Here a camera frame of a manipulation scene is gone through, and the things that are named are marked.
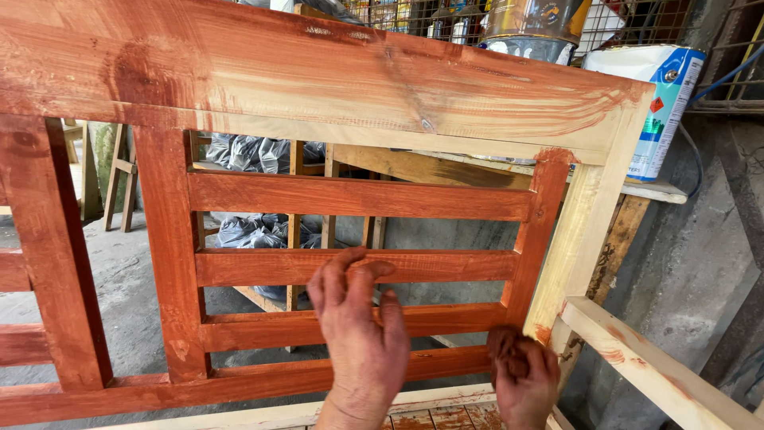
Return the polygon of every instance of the metal grid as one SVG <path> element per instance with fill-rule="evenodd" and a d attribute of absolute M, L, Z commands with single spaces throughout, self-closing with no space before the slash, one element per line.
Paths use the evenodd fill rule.
<path fill-rule="evenodd" d="M 730 2 L 698 91 L 744 63 L 764 43 L 764 0 Z M 764 113 L 764 56 L 698 100 L 688 112 Z"/>
<path fill-rule="evenodd" d="M 486 0 L 476 2 L 480 12 L 472 9 L 476 12 L 472 14 L 462 13 L 465 0 L 448 1 L 448 10 L 456 18 L 467 15 L 479 22 L 490 11 L 490 1 Z M 350 0 L 343 4 L 369 27 L 423 37 L 428 34 L 432 15 L 440 7 L 438 0 L 371 0 L 371 4 L 369 0 Z M 580 60 L 600 46 L 636 44 L 643 26 L 644 43 L 675 44 L 692 29 L 689 18 L 693 7 L 694 0 L 594 0 L 575 57 Z M 447 23 L 441 39 L 453 41 L 454 21 Z M 484 32 L 484 26 L 472 27 L 466 35 L 467 44 L 478 44 L 483 40 Z"/>

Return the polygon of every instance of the paint can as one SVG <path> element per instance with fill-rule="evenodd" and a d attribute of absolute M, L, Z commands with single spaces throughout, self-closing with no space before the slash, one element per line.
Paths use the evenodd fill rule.
<path fill-rule="evenodd" d="M 656 85 L 629 178 L 653 182 L 658 177 L 705 57 L 699 50 L 670 44 L 609 47 L 587 54 L 582 69 Z"/>

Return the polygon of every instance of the wooden bench frame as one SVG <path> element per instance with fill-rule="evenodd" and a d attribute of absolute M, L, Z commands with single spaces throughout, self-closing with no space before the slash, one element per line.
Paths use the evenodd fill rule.
<path fill-rule="evenodd" d="M 328 389 L 329 360 L 210 366 L 214 350 L 322 342 L 311 311 L 206 315 L 202 285 L 276 280 L 235 267 L 216 278 L 213 262 L 279 256 L 278 284 L 300 285 L 334 252 L 199 248 L 196 211 L 245 210 L 521 221 L 514 251 L 371 254 L 395 259 L 401 270 L 389 280 L 399 282 L 509 279 L 496 303 L 407 307 L 413 336 L 524 322 L 526 333 L 563 354 L 575 332 L 679 425 L 764 428 L 584 297 L 652 84 L 215 0 L 71 0 L 65 8 L 0 0 L 0 8 L 0 204 L 11 206 L 24 261 L 0 252 L 0 278 L 29 279 L 2 291 L 32 289 L 43 320 L 0 326 L 0 357 L 10 357 L 4 365 L 53 363 L 59 377 L 0 388 L 0 409 L 10 412 L 0 425 Z M 67 24 L 74 21 L 76 31 Z M 60 117 L 134 126 L 168 373 L 112 374 Z M 529 191 L 196 171 L 189 130 L 539 164 Z M 575 174 L 537 276 L 569 162 Z M 257 197 L 242 201 L 230 187 Z M 409 380 L 489 366 L 484 346 L 421 352 Z"/>

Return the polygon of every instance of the human hand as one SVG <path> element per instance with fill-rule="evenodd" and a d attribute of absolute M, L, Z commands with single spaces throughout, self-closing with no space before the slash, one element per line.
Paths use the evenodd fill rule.
<path fill-rule="evenodd" d="M 516 340 L 514 347 L 526 355 L 528 376 L 512 376 L 507 363 L 495 359 L 499 414 L 512 430 L 544 430 L 546 417 L 557 403 L 557 354 L 527 337 Z"/>
<path fill-rule="evenodd" d="M 395 293 L 382 294 L 382 324 L 371 310 L 374 281 L 395 272 L 395 266 L 376 261 L 350 268 L 366 251 L 343 250 L 307 285 L 334 370 L 317 429 L 378 430 L 406 377 L 411 342 Z"/>

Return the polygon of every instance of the can label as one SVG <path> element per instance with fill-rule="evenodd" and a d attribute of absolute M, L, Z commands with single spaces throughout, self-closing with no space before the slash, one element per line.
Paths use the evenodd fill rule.
<path fill-rule="evenodd" d="M 649 82 L 656 85 L 656 92 L 629 166 L 629 178 L 654 181 L 658 177 L 704 58 L 701 52 L 674 48 L 650 78 Z"/>

